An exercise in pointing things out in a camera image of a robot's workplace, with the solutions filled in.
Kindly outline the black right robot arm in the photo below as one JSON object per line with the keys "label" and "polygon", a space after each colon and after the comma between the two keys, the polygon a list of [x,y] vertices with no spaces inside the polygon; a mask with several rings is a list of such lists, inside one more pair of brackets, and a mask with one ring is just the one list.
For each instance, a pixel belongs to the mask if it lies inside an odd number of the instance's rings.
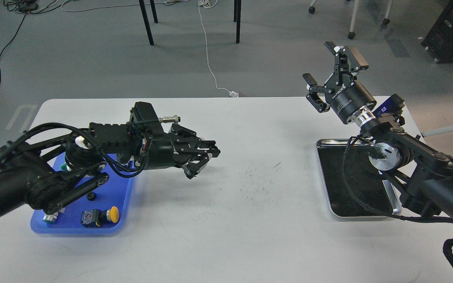
{"label": "black right robot arm", "polygon": [[[380,106],[357,80],[358,72],[369,65],[354,46],[338,46],[326,41],[334,56],[334,68],[324,85],[303,74],[307,82],[307,100],[320,113],[332,109],[343,124],[355,123],[360,132],[347,141],[341,175],[353,200],[371,213],[418,223],[453,223],[453,156],[439,152],[410,136],[403,129],[404,99],[393,94]],[[365,203],[350,188],[347,156],[358,140],[368,152],[370,163],[399,192],[401,205],[417,217],[394,215]],[[442,251],[453,268],[453,239],[444,242]]]}

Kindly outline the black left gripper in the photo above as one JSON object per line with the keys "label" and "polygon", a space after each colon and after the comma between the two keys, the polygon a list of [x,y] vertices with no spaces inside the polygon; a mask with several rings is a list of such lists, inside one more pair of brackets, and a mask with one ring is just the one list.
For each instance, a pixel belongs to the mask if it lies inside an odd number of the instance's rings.
{"label": "black left gripper", "polygon": [[204,140],[180,124],[172,124],[167,134],[146,132],[144,138],[144,151],[140,153],[142,170],[181,167],[188,179],[198,175],[211,158],[221,153],[215,140]]}

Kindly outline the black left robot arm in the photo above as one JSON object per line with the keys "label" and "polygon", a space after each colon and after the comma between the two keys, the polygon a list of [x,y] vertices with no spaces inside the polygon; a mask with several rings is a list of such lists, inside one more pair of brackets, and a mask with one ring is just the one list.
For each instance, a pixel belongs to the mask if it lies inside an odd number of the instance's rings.
{"label": "black left robot arm", "polygon": [[195,177],[221,151],[214,140],[157,119],[75,128],[44,123],[0,148],[0,217],[16,208],[52,215],[104,185],[110,167],[122,178],[145,170],[182,168]]}

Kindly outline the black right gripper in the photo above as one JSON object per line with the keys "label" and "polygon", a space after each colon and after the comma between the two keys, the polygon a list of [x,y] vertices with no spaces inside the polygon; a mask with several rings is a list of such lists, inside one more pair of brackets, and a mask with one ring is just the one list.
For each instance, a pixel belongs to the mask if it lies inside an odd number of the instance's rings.
{"label": "black right gripper", "polygon": [[[354,82],[358,72],[370,65],[354,46],[338,46],[332,41],[326,41],[325,46],[335,58],[332,75],[325,82],[329,88],[319,86],[311,74],[304,73],[302,77],[308,86],[306,98],[319,113],[331,108],[343,124],[350,124],[351,116],[361,107],[372,110],[376,106],[376,100],[363,84]],[[329,95],[329,104],[318,94]]]}

